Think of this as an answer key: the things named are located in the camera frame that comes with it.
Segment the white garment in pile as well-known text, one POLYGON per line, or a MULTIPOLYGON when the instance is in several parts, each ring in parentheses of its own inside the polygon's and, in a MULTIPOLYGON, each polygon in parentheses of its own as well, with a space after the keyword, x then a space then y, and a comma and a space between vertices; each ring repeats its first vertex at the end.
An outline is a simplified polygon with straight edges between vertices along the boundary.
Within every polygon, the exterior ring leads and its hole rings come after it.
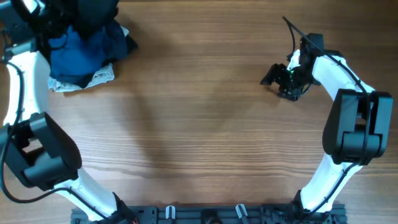
POLYGON ((113 63, 124 60, 136 47, 128 45, 128 34, 113 22, 86 40, 72 26, 60 38, 49 39, 49 89, 75 91, 113 80, 113 63))

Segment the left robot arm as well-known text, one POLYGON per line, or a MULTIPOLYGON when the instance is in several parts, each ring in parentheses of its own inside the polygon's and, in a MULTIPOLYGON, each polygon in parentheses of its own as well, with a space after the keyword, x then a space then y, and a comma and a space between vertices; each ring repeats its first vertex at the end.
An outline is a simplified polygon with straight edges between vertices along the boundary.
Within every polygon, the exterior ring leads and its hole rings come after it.
POLYGON ((1 2, 1 63, 10 76, 1 167, 43 197, 67 198, 93 223, 136 223, 137 217, 84 170, 77 145, 48 113, 48 92, 114 78, 113 63, 137 48, 117 14, 115 0, 1 2))

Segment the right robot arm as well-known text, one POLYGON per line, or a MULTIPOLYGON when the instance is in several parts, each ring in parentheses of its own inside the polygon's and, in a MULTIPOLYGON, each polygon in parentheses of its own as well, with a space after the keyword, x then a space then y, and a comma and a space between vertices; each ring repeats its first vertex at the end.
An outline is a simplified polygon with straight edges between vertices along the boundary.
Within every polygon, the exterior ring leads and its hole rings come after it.
POLYGON ((321 85, 333 100, 323 134, 323 158, 300 189, 290 216, 305 219, 329 212, 349 179, 386 150, 393 99, 355 75, 336 50, 296 50, 288 65, 273 64, 261 85, 279 85, 278 95, 296 101, 312 85, 321 85))

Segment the blue shirt on pile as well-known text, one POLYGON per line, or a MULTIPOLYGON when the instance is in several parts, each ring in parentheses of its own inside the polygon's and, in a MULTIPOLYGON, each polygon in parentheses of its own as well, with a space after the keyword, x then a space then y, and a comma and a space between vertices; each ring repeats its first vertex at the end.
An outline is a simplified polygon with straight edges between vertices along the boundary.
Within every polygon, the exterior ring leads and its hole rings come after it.
POLYGON ((105 38, 104 26, 87 39, 82 38, 73 26, 69 26, 61 37, 49 39, 50 76, 60 82, 76 83, 98 71, 106 60, 105 38))

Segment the black polo shirt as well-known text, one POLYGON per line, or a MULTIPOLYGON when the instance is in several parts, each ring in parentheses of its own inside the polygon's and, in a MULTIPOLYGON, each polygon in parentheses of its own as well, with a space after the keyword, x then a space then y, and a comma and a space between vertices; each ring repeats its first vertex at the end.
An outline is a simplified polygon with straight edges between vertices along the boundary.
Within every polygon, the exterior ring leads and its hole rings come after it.
POLYGON ((45 35, 59 38, 72 29, 87 39, 116 17, 118 3, 118 0, 44 1, 45 35))

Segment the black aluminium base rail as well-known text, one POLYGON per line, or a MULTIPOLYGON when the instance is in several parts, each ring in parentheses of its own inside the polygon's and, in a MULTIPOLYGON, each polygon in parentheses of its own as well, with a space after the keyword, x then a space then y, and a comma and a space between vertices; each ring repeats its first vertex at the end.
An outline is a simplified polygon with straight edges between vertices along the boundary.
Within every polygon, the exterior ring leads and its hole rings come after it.
MULTIPOLYGON (((139 223, 339 223, 347 224, 344 204, 334 204, 326 213, 315 213, 304 220, 290 221, 288 204, 264 204, 258 206, 215 206, 215 207, 129 207, 139 223)), ((73 209, 70 223, 95 223, 80 209, 73 209)))

